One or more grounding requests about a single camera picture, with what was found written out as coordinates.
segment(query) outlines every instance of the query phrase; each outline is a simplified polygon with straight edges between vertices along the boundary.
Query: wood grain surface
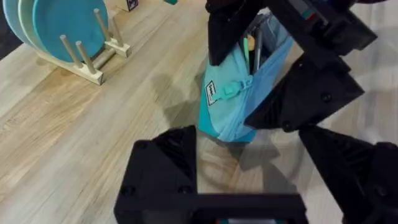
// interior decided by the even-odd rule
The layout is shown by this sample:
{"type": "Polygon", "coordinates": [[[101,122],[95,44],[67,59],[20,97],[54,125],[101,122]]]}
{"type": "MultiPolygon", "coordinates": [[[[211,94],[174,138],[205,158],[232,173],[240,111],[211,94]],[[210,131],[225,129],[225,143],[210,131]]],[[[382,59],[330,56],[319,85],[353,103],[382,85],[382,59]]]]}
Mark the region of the wood grain surface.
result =
{"type": "MultiPolygon", "coordinates": [[[[0,61],[0,223],[115,224],[133,143],[197,121],[208,53],[205,1],[141,0],[132,12],[105,3],[133,50],[104,67],[110,75],[103,86],[26,45],[0,61]]],[[[345,58],[367,92],[322,125],[358,138],[372,129],[398,143],[397,6],[354,7],[380,36],[345,58]]],[[[281,75],[300,53],[292,49],[281,75]]],[[[341,223],[296,133],[260,131],[245,146],[200,133],[197,150],[200,192],[299,191],[311,223],[341,223]]]]}

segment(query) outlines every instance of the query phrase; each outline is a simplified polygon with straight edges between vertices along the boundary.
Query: fabric label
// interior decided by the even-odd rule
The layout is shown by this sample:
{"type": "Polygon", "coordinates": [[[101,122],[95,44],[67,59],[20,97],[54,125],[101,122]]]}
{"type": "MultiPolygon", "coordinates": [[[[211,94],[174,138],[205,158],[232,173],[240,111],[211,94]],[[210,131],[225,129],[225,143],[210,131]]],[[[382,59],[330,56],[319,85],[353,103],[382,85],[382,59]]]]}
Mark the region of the fabric label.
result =
{"type": "Polygon", "coordinates": [[[206,86],[206,96],[207,96],[207,105],[211,106],[217,102],[217,100],[213,100],[213,95],[216,94],[216,86],[213,81],[210,81],[206,86]]]}

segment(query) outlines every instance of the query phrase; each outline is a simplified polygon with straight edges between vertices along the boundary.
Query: screw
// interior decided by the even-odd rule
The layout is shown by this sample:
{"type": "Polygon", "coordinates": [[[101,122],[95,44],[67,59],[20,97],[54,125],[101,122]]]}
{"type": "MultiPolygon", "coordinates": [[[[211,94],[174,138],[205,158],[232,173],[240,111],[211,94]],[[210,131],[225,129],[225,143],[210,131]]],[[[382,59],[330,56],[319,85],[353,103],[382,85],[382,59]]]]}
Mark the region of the screw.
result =
{"type": "Polygon", "coordinates": [[[121,194],[125,197],[133,196],[136,193],[136,188],[133,186],[123,186],[121,189],[121,194]]]}
{"type": "Polygon", "coordinates": [[[145,141],[138,141],[135,146],[139,149],[145,149],[148,144],[145,141]]]}
{"type": "Polygon", "coordinates": [[[284,131],[290,131],[292,129],[292,124],[290,123],[290,121],[284,121],[282,123],[282,128],[284,129],[284,131]]]}
{"type": "Polygon", "coordinates": [[[324,103],[329,103],[331,101],[330,93],[321,93],[321,100],[324,103]]]}
{"type": "Polygon", "coordinates": [[[374,191],[378,194],[378,196],[380,196],[380,197],[385,197],[385,196],[387,196],[387,191],[385,190],[385,188],[384,187],[381,187],[381,186],[375,186],[374,187],[374,191]]]}
{"type": "Polygon", "coordinates": [[[180,194],[189,194],[192,193],[192,188],[190,186],[181,186],[178,188],[178,192],[180,194]]]}

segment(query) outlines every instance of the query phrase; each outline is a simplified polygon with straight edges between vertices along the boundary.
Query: plate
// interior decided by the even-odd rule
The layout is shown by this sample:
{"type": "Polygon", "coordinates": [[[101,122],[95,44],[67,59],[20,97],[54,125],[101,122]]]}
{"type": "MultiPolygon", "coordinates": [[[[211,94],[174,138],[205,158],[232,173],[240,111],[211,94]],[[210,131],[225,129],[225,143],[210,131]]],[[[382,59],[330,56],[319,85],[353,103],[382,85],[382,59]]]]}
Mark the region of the plate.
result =
{"type": "Polygon", "coordinates": [[[44,50],[41,41],[37,38],[33,27],[33,3],[34,0],[19,0],[18,3],[18,16],[19,22],[25,36],[29,42],[37,49],[44,50]]]}
{"type": "Polygon", "coordinates": [[[21,23],[18,18],[18,0],[3,0],[2,8],[4,10],[4,15],[6,16],[8,25],[14,34],[24,43],[32,46],[29,39],[26,37],[24,31],[22,30],[21,23]]]}
{"type": "Polygon", "coordinates": [[[44,49],[60,60],[72,62],[60,40],[60,36],[65,34],[80,60],[83,58],[75,45],[78,40],[83,42],[88,55],[94,56],[105,41],[94,9],[99,9],[108,27],[108,15],[103,0],[35,0],[33,25],[44,49]]]}

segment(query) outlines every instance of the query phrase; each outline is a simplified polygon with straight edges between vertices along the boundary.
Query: black 3d-printed part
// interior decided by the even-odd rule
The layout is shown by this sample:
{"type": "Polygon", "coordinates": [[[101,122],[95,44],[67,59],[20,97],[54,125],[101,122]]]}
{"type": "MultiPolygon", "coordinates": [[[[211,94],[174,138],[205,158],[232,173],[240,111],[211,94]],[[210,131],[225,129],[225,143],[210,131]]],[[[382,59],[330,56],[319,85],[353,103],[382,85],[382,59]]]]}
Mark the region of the black 3d-printed part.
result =
{"type": "Polygon", "coordinates": [[[348,72],[345,66],[320,70],[303,54],[245,124],[292,132],[323,121],[364,93],[348,72]]]}
{"type": "Polygon", "coordinates": [[[299,194],[197,194],[196,130],[171,129],[132,150],[114,214],[119,224],[214,224],[275,219],[308,224],[299,194]]]}

